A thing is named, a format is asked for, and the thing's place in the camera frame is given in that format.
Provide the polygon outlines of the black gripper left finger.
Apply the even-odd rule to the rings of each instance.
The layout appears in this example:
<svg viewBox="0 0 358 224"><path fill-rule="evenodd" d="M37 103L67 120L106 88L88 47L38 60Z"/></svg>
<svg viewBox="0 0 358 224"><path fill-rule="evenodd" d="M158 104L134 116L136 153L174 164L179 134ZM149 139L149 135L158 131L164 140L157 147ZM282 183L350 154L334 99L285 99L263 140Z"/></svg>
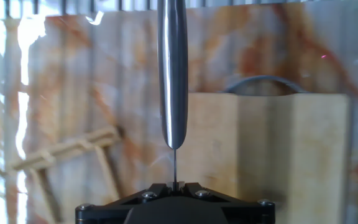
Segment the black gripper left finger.
<svg viewBox="0 0 358 224"><path fill-rule="evenodd" d="M171 188L167 184L152 184L148 189L119 199L107 205L85 203L75 208L76 218L125 218L129 211L142 205L170 195Z"/></svg>

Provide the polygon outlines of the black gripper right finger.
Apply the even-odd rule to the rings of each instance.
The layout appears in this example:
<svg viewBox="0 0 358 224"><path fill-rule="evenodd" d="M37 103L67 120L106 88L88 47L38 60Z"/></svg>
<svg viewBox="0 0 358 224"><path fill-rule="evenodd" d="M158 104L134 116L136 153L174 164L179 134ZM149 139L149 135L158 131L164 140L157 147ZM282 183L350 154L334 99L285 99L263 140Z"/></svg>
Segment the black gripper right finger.
<svg viewBox="0 0 358 224"><path fill-rule="evenodd" d="M202 187L199 183L186 183L180 187L182 196L204 201L218 207L227 218L274 218L275 204L262 199L245 202L238 198Z"/></svg>

